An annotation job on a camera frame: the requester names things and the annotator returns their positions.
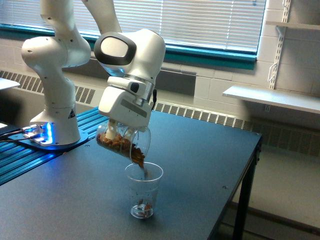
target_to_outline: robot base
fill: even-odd
[[[50,151],[50,152],[68,152],[78,146],[80,146],[81,144],[84,144],[88,141],[88,133],[86,132],[82,132],[80,131],[80,140],[76,141],[74,143],[71,144],[66,144],[66,145],[51,145],[51,146],[41,146],[40,144],[32,141],[32,140],[20,140],[17,141],[23,145],[27,145],[28,147],[32,147],[38,150],[43,150],[43,151]],[[22,139],[24,138],[23,134],[16,134],[13,135],[11,137],[9,137],[9,139],[11,140],[15,140],[15,139]]]

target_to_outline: window frame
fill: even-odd
[[[0,23],[0,31],[12,32],[17,37],[34,38],[38,36],[54,36],[51,29]],[[98,35],[81,33],[93,49]],[[257,53],[241,53],[221,49],[203,49],[189,46],[166,44],[165,62],[191,65],[203,68],[212,66],[253,70],[257,61]]]

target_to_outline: table leg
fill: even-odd
[[[260,152],[260,147],[258,146],[255,150],[255,153],[252,156],[253,159],[251,161],[249,169],[247,170],[242,180],[241,192],[240,192],[239,203],[238,203],[238,208],[237,208],[236,217],[235,217],[232,240],[242,240],[243,238],[252,184],[254,181],[257,161],[259,159],[259,152]]]

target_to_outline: white table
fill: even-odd
[[[10,89],[14,87],[18,87],[20,84],[16,81],[11,81],[8,79],[4,79],[0,77],[0,90]]]

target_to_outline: plastic cup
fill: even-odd
[[[160,179],[164,173],[158,165],[145,162],[144,168],[130,164],[125,168],[130,188],[130,213],[137,219],[154,214]]]

